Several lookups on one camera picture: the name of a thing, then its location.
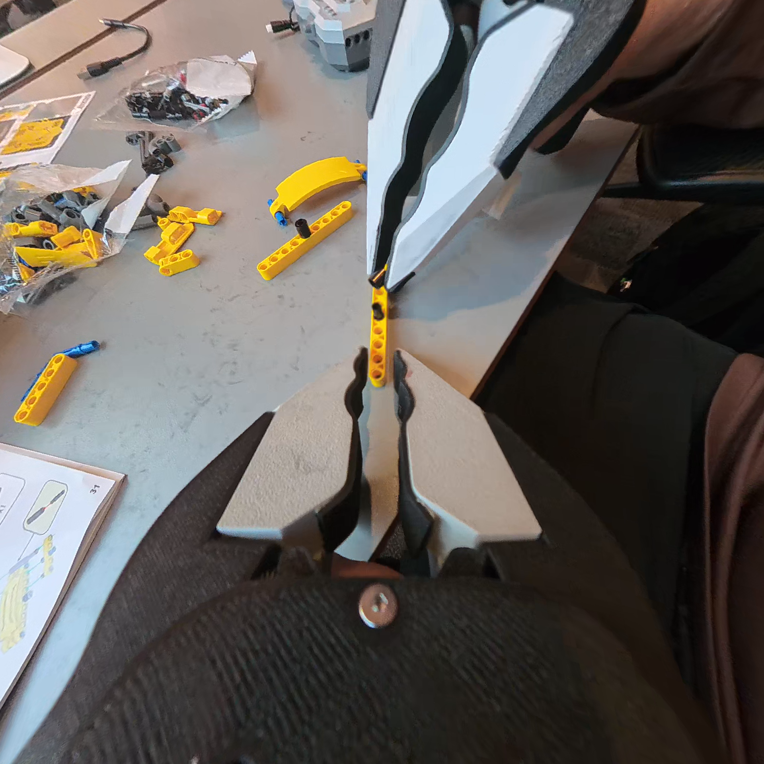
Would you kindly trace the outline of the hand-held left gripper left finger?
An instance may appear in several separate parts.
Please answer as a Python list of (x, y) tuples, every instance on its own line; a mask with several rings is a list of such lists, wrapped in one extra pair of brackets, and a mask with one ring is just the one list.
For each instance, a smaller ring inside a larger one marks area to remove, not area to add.
[(330, 554), (359, 518), (359, 419), (368, 350), (324, 371), (272, 414), (217, 522), (224, 535)]

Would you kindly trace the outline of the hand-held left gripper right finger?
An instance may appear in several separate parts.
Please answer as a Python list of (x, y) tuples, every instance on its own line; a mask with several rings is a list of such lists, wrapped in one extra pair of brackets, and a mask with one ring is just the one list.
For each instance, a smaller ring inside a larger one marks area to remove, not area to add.
[(394, 354), (399, 430), (398, 514), (406, 549), (455, 549), (542, 535), (486, 415), (407, 351)]

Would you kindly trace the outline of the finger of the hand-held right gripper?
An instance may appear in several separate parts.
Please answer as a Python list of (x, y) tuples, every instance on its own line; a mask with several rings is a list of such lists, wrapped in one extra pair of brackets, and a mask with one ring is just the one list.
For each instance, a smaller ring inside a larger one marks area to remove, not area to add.
[[(367, 113), (368, 277), (389, 262), (406, 197), (422, 171), (425, 146), (449, 95), (435, 84), (449, 55), (454, 18), (449, 2), (378, 2), (371, 38)], [(427, 116), (434, 107), (435, 115)]]
[(511, 129), (574, 26), (572, 12), (534, 3), (496, 24), (473, 52), (454, 127), (423, 172), (394, 235), (387, 290), (398, 290), (500, 196), (496, 164)]

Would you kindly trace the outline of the yellow curved panel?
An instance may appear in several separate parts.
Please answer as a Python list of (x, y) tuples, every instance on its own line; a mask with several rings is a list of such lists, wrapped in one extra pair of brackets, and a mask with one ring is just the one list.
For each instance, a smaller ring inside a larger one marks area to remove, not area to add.
[(358, 165), (347, 157), (325, 158), (291, 173), (275, 188), (275, 198), (288, 211), (287, 217), (312, 196), (346, 183), (363, 182)]

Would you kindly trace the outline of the long yellow holed beam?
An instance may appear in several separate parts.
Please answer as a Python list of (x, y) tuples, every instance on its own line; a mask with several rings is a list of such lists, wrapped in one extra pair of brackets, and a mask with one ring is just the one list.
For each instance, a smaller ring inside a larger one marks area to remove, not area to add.
[(352, 202), (345, 200), (321, 215), (304, 228), (308, 236), (298, 232), (257, 265), (257, 273), (265, 281), (271, 281), (289, 266), (325, 241), (333, 232), (346, 224), (354, 215)]
[(385, 286), (378, 290), (372, 287), (371, 305), (373, 302), (383, 304), (386, 313), (383, 321), (375, 321), (372, 311), (370, 314), (368, 380), (374, 387), (380, 388), (387, 380), (388, 292)]

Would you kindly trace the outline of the person's right forearm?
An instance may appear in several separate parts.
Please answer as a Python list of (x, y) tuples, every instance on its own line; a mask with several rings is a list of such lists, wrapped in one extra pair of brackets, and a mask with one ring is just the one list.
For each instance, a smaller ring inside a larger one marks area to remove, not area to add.
[(763, 2), (647, 2), (616, 62), (587, 93), (637, 125), (763, 126)]

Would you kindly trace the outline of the grey desk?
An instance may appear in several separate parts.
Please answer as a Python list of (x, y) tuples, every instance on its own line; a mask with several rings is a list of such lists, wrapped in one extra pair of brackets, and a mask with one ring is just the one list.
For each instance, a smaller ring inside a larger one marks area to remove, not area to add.
[[(301, 35), (265, 24), (282, 2), (164, 2), (140, 22), (142, 62), (96, 81), (95, 98), (58, 159), (107, 167), (133, 158), (120, 132), (94, 125), (143, 72), (198, 55), (252, 50), (253, 98), (209, 132), (181, 135), (160, 177), (168, 203), (214, 207), (223, 220), (190, 243), (200, 267), (166, 278), (144, 259), (156, 235), (124, 250), (21, 316), (2, 320), (2, 442), (127, 475), (119, 501), (54, 625), (2, 711), (2, 762), (13, 762), (76, 667), (131, 553), (186, 484), (264, 411), (367, 345), (365, 189), (310, 202), (314, 220), (350, 199), (353, 220), (272, 282), (257, 263), (288, 234), (266, 206), (304, 164), (366, 157), (365, 72), (331, 73)], [(501, 219), (480, 216), (399, 295), (391, 341), (465, 395), (477, 392), (555, 261), (609, 180), (635, 128), (588, 117), (552, 156), (526, 155)], [(30, 379), (54, 353), (97, 340), (40, 427), (13, 422)]]

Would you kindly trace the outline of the black office chair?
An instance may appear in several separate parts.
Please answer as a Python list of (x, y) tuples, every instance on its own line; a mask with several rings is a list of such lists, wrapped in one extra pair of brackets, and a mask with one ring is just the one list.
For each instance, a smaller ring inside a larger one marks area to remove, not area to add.
[(682, 203), (762, 205), (763, 129), (654, 125), (640, 134), (637, 180), (602, 196)]

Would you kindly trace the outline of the clear bag black parts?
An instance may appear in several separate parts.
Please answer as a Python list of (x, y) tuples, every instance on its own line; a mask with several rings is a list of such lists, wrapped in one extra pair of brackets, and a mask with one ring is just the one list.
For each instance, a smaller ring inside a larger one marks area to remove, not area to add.
[(222, 119), (254, 90), (258, 61), (253, 51), (196, 57), (146, 72), (120, 91), (95, 118), (102, 129), (139, 125), (190, 131)]

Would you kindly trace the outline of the white instruction booklet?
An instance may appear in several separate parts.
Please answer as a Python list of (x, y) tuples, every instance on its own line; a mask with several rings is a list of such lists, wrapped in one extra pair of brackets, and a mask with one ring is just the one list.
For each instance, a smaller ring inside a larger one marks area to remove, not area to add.
[(1, 445), (1, 704), (56, 616), (125, 479)]

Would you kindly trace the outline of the loose black connector pieces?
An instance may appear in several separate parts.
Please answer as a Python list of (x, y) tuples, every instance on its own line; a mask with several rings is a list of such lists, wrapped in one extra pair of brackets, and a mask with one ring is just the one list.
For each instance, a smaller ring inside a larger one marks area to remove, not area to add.
[(138, 148), (140, 164), (146, 175), (159, 175), (174, 166), (173, 156), (182, 150), (172, 134), (157, 135), (152, 131), (132, 131), (126, 142)]

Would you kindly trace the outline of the short thick yellow beam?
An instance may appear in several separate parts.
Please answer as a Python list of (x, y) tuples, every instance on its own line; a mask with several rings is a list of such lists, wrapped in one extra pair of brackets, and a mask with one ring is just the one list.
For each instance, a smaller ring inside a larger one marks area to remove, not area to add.
[(41, 425), (66, 387), (79, 361), (61, 354), (54, 355), (45, 366), (45, 372), (28, 396), (25, 405), (21, 403), (14, 414), (18, 424)]

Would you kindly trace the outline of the dark grey connector pieces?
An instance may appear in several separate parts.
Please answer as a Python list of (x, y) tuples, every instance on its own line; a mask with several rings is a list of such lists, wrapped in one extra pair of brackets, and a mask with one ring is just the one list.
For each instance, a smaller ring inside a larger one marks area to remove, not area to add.
[(136, 232), (155, 227), (158, 225), (159, 218), (166, 218), (169, 212), (170, 205), (158, 194), (152, 193), (144, 203), (130, 230)]

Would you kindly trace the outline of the clear bag yellow connectors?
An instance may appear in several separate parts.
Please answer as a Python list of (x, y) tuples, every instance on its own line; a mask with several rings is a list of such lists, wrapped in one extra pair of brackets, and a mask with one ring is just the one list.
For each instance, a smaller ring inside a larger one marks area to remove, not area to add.
[(158, 176), (122, 201), (131, 162), (104, 169), (29, 165), (2, 177), (1, 311), (46, 299), (79, 272), (118, 254)]

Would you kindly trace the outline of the flat grey stand base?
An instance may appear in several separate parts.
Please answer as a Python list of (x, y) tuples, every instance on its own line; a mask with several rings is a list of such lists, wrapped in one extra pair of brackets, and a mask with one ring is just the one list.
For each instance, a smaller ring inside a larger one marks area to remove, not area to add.
[(31, 68), (29, 59), (15, 51), (12, 51), (1, 44), (0, 48), (1, 64), (1, 89), (9, 83), (18, 80), (25, 72)]

